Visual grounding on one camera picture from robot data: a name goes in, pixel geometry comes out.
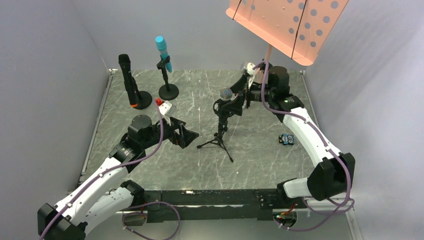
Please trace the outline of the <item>black tripod shock mount stand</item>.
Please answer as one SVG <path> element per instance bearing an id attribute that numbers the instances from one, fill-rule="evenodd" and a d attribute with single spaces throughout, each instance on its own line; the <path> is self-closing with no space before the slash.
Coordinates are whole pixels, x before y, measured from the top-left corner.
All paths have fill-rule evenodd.
<path id="1" fill-rule="evenodd" d="M 212 109 L 215 115 L 218 116 L 218 126 L 217 126 L 217 132 L 213 134 L 214 138 L 212 140 L 209 140 L 203 144 L 197 145 L 197 149 L 201 149 L 202 147 L 213 144 L 216 146 L 219 146 L 220 148 L 224 149 L 226 154 L 229 157 L 229 160 L 231 163 L 234 162 L 233 158 L 231 157 L 230 153 L 228 152 L 225 144 L 224 144 L 224 134 L 228 131 L 228 118 L 232 117 L 234 114 L 231 113 L 229 110 L 223 110 L 222 107 L 225 105 L 225 102 L 221 99 L 216 100 L 213 103 Z"/>

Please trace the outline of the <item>black small desk mic stand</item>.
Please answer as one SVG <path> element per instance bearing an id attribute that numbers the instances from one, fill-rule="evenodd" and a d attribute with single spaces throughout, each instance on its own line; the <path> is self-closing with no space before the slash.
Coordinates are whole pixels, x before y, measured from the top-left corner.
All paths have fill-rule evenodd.
<path id="1" fill-rule="evenodd" d="M 152 95 L 147 91 L 138 90 L 138 86 L 135 79 L 132 78 L 132 81 L 133 81 L 134 93 L 136 95 L 136 105 L 134 105 L 133 108 L 137 110 L 146 109 L 152 104 L 152 101 L 153 101 Z"/>

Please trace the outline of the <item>black clip desk mic stand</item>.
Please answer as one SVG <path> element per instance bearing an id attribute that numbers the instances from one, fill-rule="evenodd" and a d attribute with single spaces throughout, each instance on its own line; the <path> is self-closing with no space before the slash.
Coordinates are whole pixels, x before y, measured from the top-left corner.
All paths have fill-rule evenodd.
<path id="1" fill-rule="evenodd" d="M 178 87 L 169 83 L 166 65 L 170 63 L 170 59 L 170 56 L 167 56 L 165 59 L 161 58 L 156 65 L 157 69 L 161 71 L 162 78 L 164 80 L 164 85 L 159 88 L 158 95 L 161 99 L 166 101 L 174 100 L 179 95 Z"/>

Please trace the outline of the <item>black microphone orange end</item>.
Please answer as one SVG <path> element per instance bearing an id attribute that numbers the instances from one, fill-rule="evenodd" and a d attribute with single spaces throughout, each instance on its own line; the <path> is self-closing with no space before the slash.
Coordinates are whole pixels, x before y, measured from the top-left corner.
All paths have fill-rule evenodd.
<path id="1" fill-rule="evenodd" d="M 134 90 L 133 77 L 131 71 L 131 60 L 127 54 L 120 54 L 118 56 L 118 63 L 122 71 L 125 90 L 128 95 L 129 104 L 131 107 L 138 106 L 138 97 Z"/>

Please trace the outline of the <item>blue microphone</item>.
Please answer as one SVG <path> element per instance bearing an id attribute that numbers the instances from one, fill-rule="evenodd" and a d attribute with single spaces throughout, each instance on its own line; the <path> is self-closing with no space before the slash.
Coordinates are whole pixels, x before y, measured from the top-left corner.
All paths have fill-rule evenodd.
<path id="1" fill-rule="evenodd" d="M 167 58 L 169 58 L 169 53 L 168 53 L 167 43 L 166 43 L 165 38 L 163 36 L 161 36 L 161 35 L 157 36 L 155 38 L 155 44 L 156 44 L 156 48 L 160 52 L 161 58 L 163 60 L 166 60 Z M 171 61 L 170 60 L 169 60 L 168 63 L 165 64 L 165 68 L 166 68 L 166 70 L 169 73 L 171 73 L 173 71 L 172 64 L 171 64 Z"/>

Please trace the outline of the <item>black microphone silver grille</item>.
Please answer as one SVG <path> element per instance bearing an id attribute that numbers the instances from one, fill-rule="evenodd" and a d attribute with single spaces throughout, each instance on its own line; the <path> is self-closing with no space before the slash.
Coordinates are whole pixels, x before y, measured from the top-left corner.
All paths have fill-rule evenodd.
<path id="1" fill-rule="evenodd" d="M 233 99 L 234 93 L 229 87 L 223 87 L 219 91 L 219 98 L 221 101 L 227 102 Z"/>

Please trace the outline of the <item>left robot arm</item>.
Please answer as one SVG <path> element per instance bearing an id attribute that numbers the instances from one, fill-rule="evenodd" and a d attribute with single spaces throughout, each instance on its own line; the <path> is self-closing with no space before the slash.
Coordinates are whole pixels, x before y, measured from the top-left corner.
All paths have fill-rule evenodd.
<path id="1" fill-rule="evenodd" d="M 77 189 L 54 205 L 44 204 L 37 212 L 38 234 L 42 240 L 83 240 L 116 212 L 144 203 L 144 189 L 127 180 L 111 195 L 106 192 L 148 158 L 146 149 L 159 148 L 164 140 L 184 149 L 199 133 L 171 117 L 156 124 L 147 115 L 132 119 L 121 141 L 101 166 Z"/>

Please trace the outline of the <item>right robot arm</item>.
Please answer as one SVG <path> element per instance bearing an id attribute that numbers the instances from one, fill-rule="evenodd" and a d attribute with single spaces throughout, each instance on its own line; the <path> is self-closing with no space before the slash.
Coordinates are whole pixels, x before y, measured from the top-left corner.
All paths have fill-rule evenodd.
<path id="1" fill-rule="evenodd" d="M 263 72 L 261 83 L 254 81 L 257 68 Z M 277 190 L 283 200 L 314 198 L 323 201 L 345 193 L 343 203 L 346 204 L 351 201 L 355 158 L 351 153 L 342 153 L 324 136 L 302 101 L 290 92 L 289 82 L 290 75 L 282 66 L 267 68 L 264 63 L 251 64 L 235 84 L 220 90 L 217 111 L 240 116 L 244 105 L 263 103 L 304 147 L 314 169 L 308 177 L 279 183 Z"/>

